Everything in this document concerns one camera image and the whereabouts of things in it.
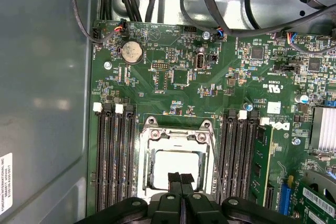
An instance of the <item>screw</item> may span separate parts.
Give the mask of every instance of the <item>screw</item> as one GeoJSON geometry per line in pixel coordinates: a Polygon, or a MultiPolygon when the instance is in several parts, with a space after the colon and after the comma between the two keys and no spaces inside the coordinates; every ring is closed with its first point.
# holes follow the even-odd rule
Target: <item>screw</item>
{"type": "Polygon", "coordinates": [[[234,206],[237,206],[237,205],[239,204],[239,202],[238,202],[238,200],[230,199],[230,200],[229,200],[229,204],[234,205],[234,206]]]}
{"type": "Polygon", "coordinates": [[[208,31],[204,31],[203,33],[202,33],[202,38],[203,39],[210,39],[210,37],[211,37],[211,34],[208,32],[208,31]]]}
{"type": "Polygon", "coordinates": [[[105,61],[104,62],[104,68],[106,70],[110,70],[112,68],[112,63],[110,61],[105,61]]]}
{"type": "Polygon", "coordinates": [[[197,139],[200,141],[200,142],[204,142],[206,140],[206,136],[204,133],[200,133],[197,137],[197,139]]]}
{"type": "Polygon", "coordinates": [[[152,139],[158,139],[159,136],[160,136],[160,133],[159,133],[158,130],[154,130],[154,131],[151,132],[151,138],[152,139]]]}
{"type": "Polygon", "coordinates": [[[301,139],[299,139],[299,138],[297,138],[297,137],[293,138],[293,140],[292,140],[292,144],[293,144],[293,145],[299,145],[299,144],[301,144],[301,139]]]}
{"type": "Polygon", "coordinates": [[[199,47],[199,48],[197,48],[197,50],[196,50],[198,53],[200,53],[200,52],[205,52],[205,48],[204,47],[199,47]]]}
{"type": "Polygon", "coordinates": [[[193,195],[193,198],[194,198],[194,199],[200,199],[201,197],[202,197],[202,196],[201,196],[200,194],[194,194],[194,195],[193,195]]]}

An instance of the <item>chip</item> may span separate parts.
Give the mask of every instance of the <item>chip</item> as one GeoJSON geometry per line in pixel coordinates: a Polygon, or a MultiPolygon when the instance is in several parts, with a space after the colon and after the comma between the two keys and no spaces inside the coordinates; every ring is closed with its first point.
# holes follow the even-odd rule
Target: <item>chip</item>
{"type": "Polygon", "coordinates": [[[308,71],[319,72],[321,67],[321,59],[310,58],[308,64],[308,71]]]}
{"type": "Polygon", "coordinates": [[[262,60],[264,58],[264,49],[262,47],[252,47],[251,59],[262,60]]]}
{"type": "Polygon", "coordinates": [[[235,78],[229,78],[229,79],[227,79],[227,85],[228,86],[234,86],[234,85],[236,85],[236,79],[235,78]]]}

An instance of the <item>blue pcie slot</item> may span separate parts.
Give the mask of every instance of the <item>blue pcie slot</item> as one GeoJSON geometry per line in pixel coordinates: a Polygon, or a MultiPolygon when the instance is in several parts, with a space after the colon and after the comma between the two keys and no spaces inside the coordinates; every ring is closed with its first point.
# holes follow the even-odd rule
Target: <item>blue pcie slot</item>
{"type": "Polygon", "coordinates": [[[279,213],[283,215],[288,215],[291,192],[292,189],[290,189],[287,184],[281,186],[279,213]]]}

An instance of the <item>barcode label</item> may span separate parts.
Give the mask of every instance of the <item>barcode label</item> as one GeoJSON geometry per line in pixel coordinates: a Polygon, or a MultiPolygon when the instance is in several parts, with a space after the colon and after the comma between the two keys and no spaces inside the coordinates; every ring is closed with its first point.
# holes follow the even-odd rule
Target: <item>barcode label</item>
{"type": "Polygon", "coordinates": [[[303,189],[303,195],[310,199],[315,205],[319,206],[322,210],[324,210],[327,214],[329,214],[332,218],[335,217],[335,209],[326,203],[324,200],[317,197],[311,191],[306,188],[303,189]]]}
{"type": "Polygon", "coordinates": [[[312,219],[316,224],[326,224],[319,217],[317,217],[313,212],[309,211],[308,216],[312,219]]]}

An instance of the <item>ram slot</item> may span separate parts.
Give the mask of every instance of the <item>ram slot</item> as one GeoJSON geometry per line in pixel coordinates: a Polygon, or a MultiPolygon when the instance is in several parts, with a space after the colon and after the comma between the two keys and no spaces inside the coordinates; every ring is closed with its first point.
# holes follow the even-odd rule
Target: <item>ram slot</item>
{"type": "Polygon", "coordinates": [[[249,120],[247,126],[247,133],[245,135],[243,169],[241,170],[243,182],[240,187],[240,195],[239,195],[239,197],[243,199],[247,199],[248,197],[256,126],[257,126],[257,120],[249,120]]]}
{"type": "Polygon", "coordinates": [[[112,116],[112,120],[111,120],[111,140],[109,142],[109,146],[108,146],[108,165],[107,165],[107,177],[108,177],[108,185],[107,185],[107,207],[114,205],[115,203],[117,203],[117,197],[116,197],[116,175],[115,175],[115,139],[116,139],[116,135],[114,133],[114,129],[116,128],[115,126],[115,121],[116,117],[115,114],[113,114],[112,116]]]}
{"type": "Polygon", "coordinates": [[[225,134],[222,134],[222,142],[221,142],[221,178],[222,185],[224,190],[224,197],[229,197],[231,190],[231,173],[232,173],[232,165],[233,165],[233,154],[235,147],[235,139],[236,139],[236,130],[237,130],[237,120],[236,118],[229,116],[226,121],[226,129],[225,134]]]}
{"type": "Polygon", "coordinates": [[[108,144],[111,139],[111,113],[98,114],[96,211],[106,207],[108,144]]]}
{"type": "Polygon", "coordinates": [[[134,163],[134,135],[135,135],[135,114],[134,112],[127,112],[126,114],[126,139],[127,139],[127,165],[126,167],[126,182],[127,182],[127,197],[132,197],[132,186],[133,186],[133,163],[134,163]]]}
{"type": "Polygon", "coordinates": [[[231,179],[231,191],[230,196],[239,197],[240,187],[242,184],[241,181],[241,171],[244,170],[243,161],[244,161],[244,150],[246,142],[246,128],[247,120],[239,120],[237,123],[237,133],[235,141],[235,152],[232,158],[232,179],[231,179]]]}

